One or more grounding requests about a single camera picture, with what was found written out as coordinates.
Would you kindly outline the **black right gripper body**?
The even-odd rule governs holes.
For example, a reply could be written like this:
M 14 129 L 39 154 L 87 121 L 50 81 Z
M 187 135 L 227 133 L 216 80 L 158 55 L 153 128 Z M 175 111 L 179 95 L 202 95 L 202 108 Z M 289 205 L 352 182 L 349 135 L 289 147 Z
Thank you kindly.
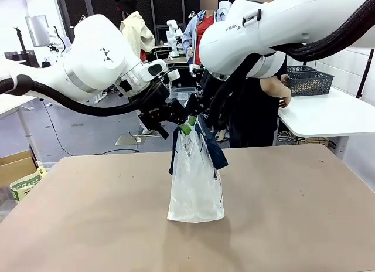
M 206 108 L 212 101 L 212 75 L 209 71 L 204 71 L 200 79 L 199 89 L 197 92 L 197 102 L 199 108 Z

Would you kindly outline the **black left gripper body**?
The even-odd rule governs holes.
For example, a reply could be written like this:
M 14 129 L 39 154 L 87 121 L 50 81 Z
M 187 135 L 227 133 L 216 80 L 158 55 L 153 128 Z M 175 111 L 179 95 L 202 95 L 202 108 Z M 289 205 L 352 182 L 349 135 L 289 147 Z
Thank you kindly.
M 165 140 L 168 138 L 169 133 L 163 128 L 161 122 L 168 121 L 172 123 L 169 119 L 170 114 L 168 104 L 170 102 L 171 101 L 164 101 L 161 104 L 158 104 L 156 108 L 149 108 L 146 112 L 142 112 L 139 115 L 140 120 L 147 129 L 158 132 Z

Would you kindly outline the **person's right hand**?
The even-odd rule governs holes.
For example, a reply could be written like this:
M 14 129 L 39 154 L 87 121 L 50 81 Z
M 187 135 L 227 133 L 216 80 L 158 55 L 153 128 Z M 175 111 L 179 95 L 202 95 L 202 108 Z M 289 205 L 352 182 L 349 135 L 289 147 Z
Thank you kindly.
M 289 88 L 285 87 L 284 92 L 282 93 L 282 97 L 279 101 L 279 107 L 280 108 L 286 108 L 289 106 L 291 102 L 291 91 Z

